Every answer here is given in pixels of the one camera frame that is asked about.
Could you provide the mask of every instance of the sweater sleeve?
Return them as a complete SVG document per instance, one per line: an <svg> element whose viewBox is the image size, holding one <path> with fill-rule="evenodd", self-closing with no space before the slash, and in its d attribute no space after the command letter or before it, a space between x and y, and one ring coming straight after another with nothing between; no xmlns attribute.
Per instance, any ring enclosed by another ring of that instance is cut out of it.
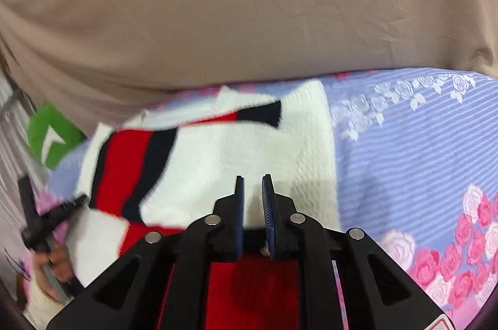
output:
<svg viewBox="0 0 498 330"><path fill-rule="evenodd" d="M30 294L24 315L37 330L45 330L51 319L65 306L47 296L33 278L30 282Z"/></svg>

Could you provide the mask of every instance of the person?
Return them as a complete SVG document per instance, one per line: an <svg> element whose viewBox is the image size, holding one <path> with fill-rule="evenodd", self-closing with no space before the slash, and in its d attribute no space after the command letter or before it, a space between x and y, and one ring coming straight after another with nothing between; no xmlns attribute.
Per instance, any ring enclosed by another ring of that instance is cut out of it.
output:
<svg viewBox="0 0 498 330"><path fill-rule="evenodd" d="M24 314L37 330L45 330L50 320L69 303L62 303L48 282L42 269L45 264L52 265L52 273L60 282L68 282L74 278L69 253L63 244L56 243L50 254L33 254L33 277L29 286L31 297Z"/></svg>

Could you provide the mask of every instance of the green object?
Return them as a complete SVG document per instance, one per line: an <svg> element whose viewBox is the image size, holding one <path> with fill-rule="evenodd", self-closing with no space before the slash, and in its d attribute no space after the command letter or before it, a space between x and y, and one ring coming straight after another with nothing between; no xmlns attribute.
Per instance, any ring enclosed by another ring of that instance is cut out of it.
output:
<svg viewBox="0 0 498 330"><path fill-rule="evenodd" d="M29 120L31 154L49 169L84 139L85 135L51 104L41 107Z"/></svg>

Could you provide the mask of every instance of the hand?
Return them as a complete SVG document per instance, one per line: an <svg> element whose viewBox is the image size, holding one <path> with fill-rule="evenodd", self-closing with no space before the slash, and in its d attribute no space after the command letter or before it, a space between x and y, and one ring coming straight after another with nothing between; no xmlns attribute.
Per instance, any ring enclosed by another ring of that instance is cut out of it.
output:
<svg viewBox="0 0 498 330"><path fill-rule="evenodd" d="M57 293L52 288L43 273L42 266L51 263L51 271L60 282L69 282L74 278L73 268L66 246L56 243L50 254L35 253L33 255L33 273L40 289L52 299L59 301Z"/></svg>

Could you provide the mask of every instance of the metal rivet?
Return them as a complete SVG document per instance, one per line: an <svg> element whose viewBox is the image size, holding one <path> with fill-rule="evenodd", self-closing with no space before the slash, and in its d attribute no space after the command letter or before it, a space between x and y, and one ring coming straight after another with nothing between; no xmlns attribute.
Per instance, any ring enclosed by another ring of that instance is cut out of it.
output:
<svg viewBox="0 0 498 330"><path fill-rule="evenodd" d="M354 229L351 229L349 231L349 235L355 240L361 240L365 237L365 232L363 232L363 230L355 227Z"/></svg>
<svg viewBox="0 0 498 330"><path fill-rule="evenodd" d="M290 221L292 223L303 223L304 221L306 220L306 217L304 215L302 215L301 213L293 213L291 216L290 216Z"/></svg>
<svg viewBox="0 0 498 330"><path fill-rule="evenodd" d="M204 223L209 226L216 226L221 223L221 218L218 215L209 215L204 219Z"/></svg>
<svg viewBox="0 0 498 330"><path fill-rule="evenodd" d="M159 232L148 232L145 235L145 241L150 244L157 243L159 240L161 240L161 238L162 234Z"/></svg>

